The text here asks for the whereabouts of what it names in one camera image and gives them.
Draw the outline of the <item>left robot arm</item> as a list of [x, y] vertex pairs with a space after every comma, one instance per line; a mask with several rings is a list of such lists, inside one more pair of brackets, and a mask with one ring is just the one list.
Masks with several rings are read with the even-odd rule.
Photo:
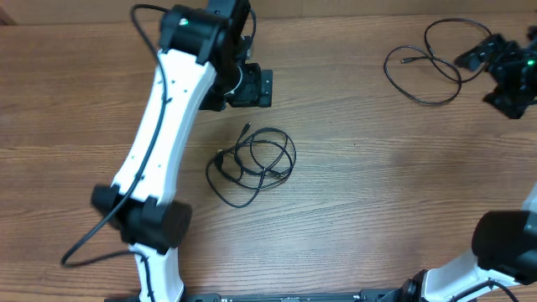
[[112, 183], [92, 191], [92, 205], [135, 257], [139, 301], [178, 301], [185, 291], [178, 247], [192, 210], [175, 200], [175, 190], [198, 111], [271, 105], [273, 73], [248, 61], [253, 40], [242, 33], [253, 16], [248, 0], [164, 12], [152, 90], [133, 145]]

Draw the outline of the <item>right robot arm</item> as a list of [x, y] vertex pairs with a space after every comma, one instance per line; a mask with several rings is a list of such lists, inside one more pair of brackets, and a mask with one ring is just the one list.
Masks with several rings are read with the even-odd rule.
[[[484, 98], [510, 119], [520, 119], [536, 103], [536, 28], [529, 27], [529, 44], [522, 48], [501, 34], [489, 34], [480, 44], [449, 64], [481, 73], [496, 87]], [[515, 300], [511, 287], [536, 280], [536, 194], [519, 211], [490, 211], [478, 222], [470, 250], [448, 264], [417, 273], [384, 301], [475, 301], [501, 289]]]

